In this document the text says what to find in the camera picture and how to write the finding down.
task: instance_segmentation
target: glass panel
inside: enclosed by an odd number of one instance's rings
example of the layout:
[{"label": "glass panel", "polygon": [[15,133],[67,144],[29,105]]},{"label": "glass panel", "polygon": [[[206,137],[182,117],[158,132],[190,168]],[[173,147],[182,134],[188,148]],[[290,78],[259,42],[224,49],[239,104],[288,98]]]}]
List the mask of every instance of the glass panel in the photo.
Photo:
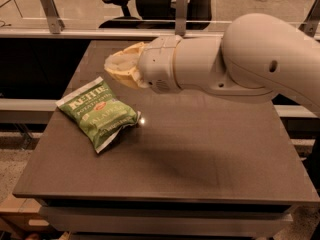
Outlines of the glass panel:
[{"label": "glass panel", "polygon": [[[105,4],[102,0],[54,1],[65,28],[69,30],[97,30],[103,22],[118,20],[123,16],[120,6]],[[212,19],[206,31],[225,31],[234,19],[247,13],[274,15],[298,27],[306,18],[313,2],[314,0],[211,0]],[[0,19],[11,24],[12,28],[48,29],[40,0],[0,0],[0,3]],[[136,0],[129,1],[128,7],[131,15],[141,20]],[[154,5],[146,8],[156,9]],[[140,25],[139,28],[148,29],[150,25]]]}]

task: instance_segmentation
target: chair backrest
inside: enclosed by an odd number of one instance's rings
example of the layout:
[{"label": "chair backrest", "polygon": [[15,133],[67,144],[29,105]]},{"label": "chair backrest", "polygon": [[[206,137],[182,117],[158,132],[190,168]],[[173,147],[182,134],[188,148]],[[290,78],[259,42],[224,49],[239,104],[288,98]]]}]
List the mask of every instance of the chair backrest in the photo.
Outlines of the chair backrest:
[{"label": "chair backrest", "polygon": [[[187,19],[190,21],[211,21],[211,0],[190,0],[188,4]],[[209,23],[191,23],[199,25],[209,25]]]},{"label": "chair backrest", "polygon": [[142,19],[171,18],[171,0],[136,0],[136,8]]}]

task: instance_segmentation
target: brown tabletop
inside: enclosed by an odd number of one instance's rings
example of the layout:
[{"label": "brown tabletop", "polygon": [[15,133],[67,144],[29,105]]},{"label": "brown tabletop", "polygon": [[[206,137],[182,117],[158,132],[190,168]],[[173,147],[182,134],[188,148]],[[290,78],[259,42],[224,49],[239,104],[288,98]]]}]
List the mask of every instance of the brown tabletop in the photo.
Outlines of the brown tabletop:
[{"label": "brown tabletop", "polygon": [[133,42],[92,41],[67,93],[102,76],[145,124],[99,155],[56,111],[15,187],[18,197],[83,200],[318,203],[271,102],[244,104],[198,91],[158,95],[110,79],[105,58]]}]

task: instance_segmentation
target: metal bracket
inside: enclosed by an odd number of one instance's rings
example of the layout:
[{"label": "metal bracket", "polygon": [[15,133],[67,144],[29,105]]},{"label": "metal bracket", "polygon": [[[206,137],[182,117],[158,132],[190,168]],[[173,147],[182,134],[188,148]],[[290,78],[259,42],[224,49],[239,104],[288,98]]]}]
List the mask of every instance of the metal bracket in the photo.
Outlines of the metal bracket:
[{"label": "metal bracket", "polygon": [[175,34],[184,36],[186,33],[188,0],[177,0],[176,2],[176,25]]},{"label": "metal bracket", "polygon": [[59,34],[63,30],[64,24],[59,17],[54,0],[40,1],[47,17],[50,33]]},{"label": "metal bracket", "polygon": [[310,37],[314,37],[320,22],[320,0],[315,0],[307,18],[299,29]]}]

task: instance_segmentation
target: snack packet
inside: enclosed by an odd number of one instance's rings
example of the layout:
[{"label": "snack packet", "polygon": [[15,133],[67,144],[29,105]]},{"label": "snack packet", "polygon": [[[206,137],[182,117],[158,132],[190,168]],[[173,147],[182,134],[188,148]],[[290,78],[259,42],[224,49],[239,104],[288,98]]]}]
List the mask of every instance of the snack packet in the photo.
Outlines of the snack packet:
[{"label": "snack packet", "polygon": [[140,112],[116,99],[101,77],[56,104],[89,137],[97,153],[107,147],[121,129],[135,125],[140,117]]}]

